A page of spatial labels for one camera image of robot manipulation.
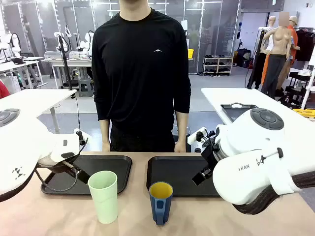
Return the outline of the rack of dark clothes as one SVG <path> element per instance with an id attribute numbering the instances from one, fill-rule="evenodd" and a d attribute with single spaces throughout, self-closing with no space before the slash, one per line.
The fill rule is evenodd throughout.
<path id="1" fill-rule="evenodd" d="M 315 29 L 300 27 L 296 33 L 300 49 L 297 50 L 295 59 L 297 61 L 310 61 L 315 46 Z"/>

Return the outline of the grey plastic step stool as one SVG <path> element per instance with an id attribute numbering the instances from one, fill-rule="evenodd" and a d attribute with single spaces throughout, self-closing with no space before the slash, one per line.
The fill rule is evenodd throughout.
<path id="1" fill-rule="evenodd" d="M 94 88 L 92 81 L 88 80 L 79 80 L 79 96 L 80 97 L 92 97 L 94 94 Z"/>

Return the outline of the black plastic serving tray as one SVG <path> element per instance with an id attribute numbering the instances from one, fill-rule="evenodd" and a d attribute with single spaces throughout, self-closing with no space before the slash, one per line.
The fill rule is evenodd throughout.
<path id="1" fill-rule="evenodd" d="M 146 187 L 155 182 L 167 182 L 174 197 L 218 198 L 212 179 L 195 185 L 192 178 L 207 162 L 201 156 L 155 156 L 148 161 Z"/>
<path id="2" fill-rule="evenodd" d="M 76 160 L 71 161 L 71 165 L 82 169 L 86 174 L 93 175 L 100 171 L 112 171 L 118 177 L 118 193 L 122 193 L 128 183 L 129 173 L 132 167 L 132 159 L 127 156 L 104 156 L 104 155 L 80 155 Z M 63 190 L 73 185 L 75 176 L 67 172 L 51 172 L 45 179 L 45 184 L 57 190 Z M 89 187 L 80 178 L 71 189 L 65 192 L 56 192 L 41 185 L 41 191 L 50 195 L 90 195 Z"/>

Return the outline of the yellow flat item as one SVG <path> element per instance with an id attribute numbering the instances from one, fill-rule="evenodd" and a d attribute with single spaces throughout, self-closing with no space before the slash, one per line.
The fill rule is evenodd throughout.
<path id="1" fill-rule="evenodd" d="M 293 109 L 296 113 L 300 114 L 301 116 L 309 119 L 312 122 L 315 122 L 315 110 L 312 109 Z"/>

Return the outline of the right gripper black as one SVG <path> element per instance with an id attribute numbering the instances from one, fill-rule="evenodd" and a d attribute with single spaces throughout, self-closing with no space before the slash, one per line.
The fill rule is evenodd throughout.
<path id="1" fill-rule="evenodd" d="M 212 176 L 213 170 L 218 163 L 218 160 L 216 159 L 216 151 L 218 149 L 215 147 L 214 141 L 208 139 L 202 146 L 204 147 L 204 150 L 202 151 L 201 156 L 207 162 L 207 165 L 192 178 L 192 181 L 196 186 L 199 186 L 203 181 Z"/>

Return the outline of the white background workbench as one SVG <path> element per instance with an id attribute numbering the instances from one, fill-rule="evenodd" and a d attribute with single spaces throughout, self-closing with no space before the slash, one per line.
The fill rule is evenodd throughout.
<path id="1" fill-rule="evenodd" d="M 72 86 L 79 87 L 79 81 L 89 80 L 87 68 L 91 67 L 91 59 L 87 52 L 71 51 L 66 56 L 67 66 L 70 78 L 73 80 Z M 61 51 L 47 51 L 44 54 L 43 62 L 48 63 L 52 68 L 54 80 L 58 89 L 63 89 L 68 86 L 67 77 L 65 74 L 65 66 Z"/>

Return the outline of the mannequin in orange clothes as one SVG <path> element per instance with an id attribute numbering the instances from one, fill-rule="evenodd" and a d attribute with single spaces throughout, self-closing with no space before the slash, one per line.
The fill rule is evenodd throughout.
<path id="1" fill-rule="evenodd" d="M 297 17 L 296 16 L 290 16 L 288 29 L 291 30 L 291 37 L 292 37 L 291 38 L 292 39 L 291 56 L 290 56 L 291 64 L 294 64 L 296 52 L 298 50 L 300 50 L 300 47 L 298 46 L 298 35 L 297 35 L 296 30 L 294 28 L 297 25 L 297 23 L 298 23 Z"/>

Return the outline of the tall light green cup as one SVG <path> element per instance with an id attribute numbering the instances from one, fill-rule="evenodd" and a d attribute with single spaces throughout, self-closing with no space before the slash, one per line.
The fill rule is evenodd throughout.
<path id="1" fill-rule="evenodd" d="M 111 224 L 118 217 L 118 178 L 112 171 L 100 171 L 88 180 L 97 218 L 102 224 Z"/>

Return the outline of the red fabric item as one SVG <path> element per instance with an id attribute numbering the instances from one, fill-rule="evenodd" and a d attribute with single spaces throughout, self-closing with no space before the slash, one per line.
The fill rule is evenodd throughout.
<path id="1" fill-rule="evenodd" d="M 4 85 L 4 83 L 0 79 L 0 99 L 5 98 L 9 95 L 10 95 L 10 93 L 9 93 L 7 87 Z"/>

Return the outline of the beige mannequin grey trousers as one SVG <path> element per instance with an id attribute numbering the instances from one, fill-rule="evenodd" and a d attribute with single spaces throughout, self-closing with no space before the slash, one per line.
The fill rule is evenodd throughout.
<path id="1" fill-rule="evenodd" d="M 289 12 L 279 13 L 279 26 L 267 32 L 263 40 L 273 39 L 273 48 L 269 53 L 267 71 L 261 92 L 270 98 L 275 98 L 279 74 L 290 54 L 291 30 L 289 26 Z"/>

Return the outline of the blue mug yellow inside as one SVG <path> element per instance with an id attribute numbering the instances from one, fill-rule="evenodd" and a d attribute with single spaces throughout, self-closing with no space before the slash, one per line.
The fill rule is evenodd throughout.
<path id="1" fill-rule="evenodd" d="M 166 182 L 153 183 L 149 188 L 153 220 L 163 226 L 169 219 L 173 187 Z"/>

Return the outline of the white shoe rack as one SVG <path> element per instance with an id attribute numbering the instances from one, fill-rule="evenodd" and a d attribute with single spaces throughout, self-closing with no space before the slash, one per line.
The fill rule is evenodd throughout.
<path id="1" fill-rule="evenodd" d="M 233 66 L 233 57 L 224 55 L 206 55 L 203 58 L 202 74 L 204 76 L 230 75 Z"/>

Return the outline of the person's right forearm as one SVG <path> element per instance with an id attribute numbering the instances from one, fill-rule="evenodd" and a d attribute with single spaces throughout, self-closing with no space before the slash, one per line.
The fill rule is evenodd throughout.
<path id="1" fill-rule="evenodd" d="M 109 142 L 109 127 L 110 127 L 110 120 L 99 120 L 100 129 L 102 133 L 102 142 Z"/>

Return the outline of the person's left forearm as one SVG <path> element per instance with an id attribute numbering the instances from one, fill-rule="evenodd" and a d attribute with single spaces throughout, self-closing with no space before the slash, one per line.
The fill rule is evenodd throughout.
<path id="1" fill-rule="evenodd" d="M 189 115 L 177 111 L 175 112 L 175 114 L 178 126 L 178 143 L 185 145 Z"/>

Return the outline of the white background desk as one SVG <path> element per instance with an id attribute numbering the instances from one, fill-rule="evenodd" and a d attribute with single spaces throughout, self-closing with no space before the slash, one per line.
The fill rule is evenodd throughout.
<path id="1" fill-rule="evenodd" d="M 6 76 L 13 80 L 17 74 L 18 85 L 22 90 L 39 88 L 46 85 L 43 82 L 41 70 L 39 67 L 40 60 L 43 57 L 25 58 L 24 63 L 14 64 L 14 62 L 3 62 L 0 60 L 0 78 Z"/>

